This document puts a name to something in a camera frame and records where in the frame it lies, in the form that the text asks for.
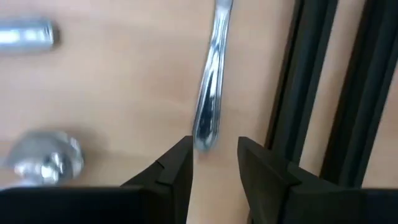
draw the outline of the wooden surface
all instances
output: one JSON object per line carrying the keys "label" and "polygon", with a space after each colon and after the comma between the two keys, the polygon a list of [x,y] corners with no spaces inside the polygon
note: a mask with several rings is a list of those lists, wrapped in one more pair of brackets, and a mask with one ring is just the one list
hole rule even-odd
{"label": "wooden surface", "polygon": [[[322,164],[363,2],[338,5],[300,164],[313,173]],[[189,224],[246,220],[236,144],[238,136],[264,142],[293,6],[234,2],[221,136],[214,151],[195,156]],[[29,129],[63,129],[86,152],[73,185],[119,185],[136,175],[190,134],[213,7],[213,0],[0,0],[0,17],[46,16],[62,31],[53,52],[0,55],[0,151]],[[383,133],[390,129],[384,125]],[[386,177],[377,169],[378,178]]]}

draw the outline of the shiny metal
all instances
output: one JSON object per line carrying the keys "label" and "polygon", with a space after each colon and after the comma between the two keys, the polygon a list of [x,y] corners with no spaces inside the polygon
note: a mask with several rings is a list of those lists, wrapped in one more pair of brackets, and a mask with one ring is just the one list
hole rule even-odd
{"label": "shiny metal", "polygon": [[56,185],[77,177],[84,160],[79,143],[66,133],[34,131],[16,142],[4,165],[25,180]]}
{"label": "shiny metal", "polygon": [[218,138],[229,17],[233,0],[216,0],[215,18],[193,124],[193,145],[208,151]]}
{"label": "shiny metal", "polygon": [[50,50],[58,40],[58,30],[47,19],[0,21],[0,52]]}

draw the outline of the wooden table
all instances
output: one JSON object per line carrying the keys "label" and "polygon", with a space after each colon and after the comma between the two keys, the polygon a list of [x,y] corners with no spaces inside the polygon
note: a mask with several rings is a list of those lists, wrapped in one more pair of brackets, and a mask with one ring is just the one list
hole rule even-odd
{"label": "wooden table", "polygon": [[[364,0],[342,0],[301,166],[317,174]],[[235,0],[224,71],[221,136],[195,155],[188,223],[244,223],[238,136],[263,143],[294,0]],[[190,134],[214,0],[0,0],[0,17],[58,22],[53,52],[0,55],[0,151],[30,129],[72,133],[86,152],[73,185],[119,185]],[[398,186],[395,79],[365,186]],[[1,182],[10,177],[1,174]]]}

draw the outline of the metal spoon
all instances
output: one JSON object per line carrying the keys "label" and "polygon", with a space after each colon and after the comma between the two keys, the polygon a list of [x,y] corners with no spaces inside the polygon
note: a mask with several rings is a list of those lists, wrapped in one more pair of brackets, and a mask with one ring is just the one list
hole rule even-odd
{"label": "metal spoon", "polygon": [[201,151],[209,151],[218,137],[224,58],[232,3],[233,0],[216,0],[210,49],[201,81],[192,131],[193,145]]}

